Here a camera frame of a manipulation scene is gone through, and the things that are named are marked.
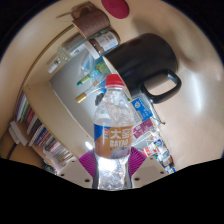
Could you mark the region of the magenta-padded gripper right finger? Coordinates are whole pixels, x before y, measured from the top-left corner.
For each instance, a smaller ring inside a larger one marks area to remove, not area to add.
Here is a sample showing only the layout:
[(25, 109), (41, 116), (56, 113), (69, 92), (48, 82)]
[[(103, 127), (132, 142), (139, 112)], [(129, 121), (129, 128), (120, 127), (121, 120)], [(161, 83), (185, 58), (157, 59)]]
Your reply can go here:
[(167, 175), (167, 171), (154, 157), (146, 157), (134, 147), (131, 148), (127, 166), (129, 189), (141, 188)]

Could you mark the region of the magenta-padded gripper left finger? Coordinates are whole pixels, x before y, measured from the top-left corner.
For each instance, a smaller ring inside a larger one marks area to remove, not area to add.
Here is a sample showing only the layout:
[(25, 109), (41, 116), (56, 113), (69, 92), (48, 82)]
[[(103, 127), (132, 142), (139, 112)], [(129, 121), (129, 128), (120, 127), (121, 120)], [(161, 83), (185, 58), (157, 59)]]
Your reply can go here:
[(96, 187), (97, 164), (94, 152), (86, 152), (79, 159), (71, 159), (59, 172), (59, 176), (83, 188)]

